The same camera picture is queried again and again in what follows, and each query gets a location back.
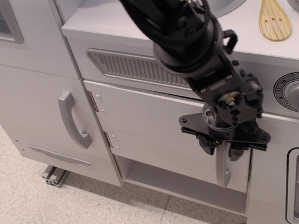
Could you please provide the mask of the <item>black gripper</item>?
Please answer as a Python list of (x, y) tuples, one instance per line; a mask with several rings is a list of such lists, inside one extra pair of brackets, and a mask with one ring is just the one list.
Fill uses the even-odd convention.
[(230, 142), (230, 161), (237, 161), (245, 150), (265, 151), (271, 140), (270, 134), (260, 129), (256, 122), (229, 125), (223, 121), (212, 107), (201, 113), (181, 116), (181, 131), (193, 134), (206, 154), (214, 155), (216, 148), (223, 142)]

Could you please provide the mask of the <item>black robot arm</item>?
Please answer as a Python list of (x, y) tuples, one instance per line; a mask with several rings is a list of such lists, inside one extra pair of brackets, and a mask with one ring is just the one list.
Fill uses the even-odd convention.
[(207, 0), (119, 0), (153, 41), (158, 65), (183, 78), (204, 102), (201, 113), (182, 116), (207, 154), (230, 144), (236, 160), (249, 148), (266, 150), (270, 135), (259, 128), (263, 91), (253, 74), (232, 58), (234, 31), (223, 31)]

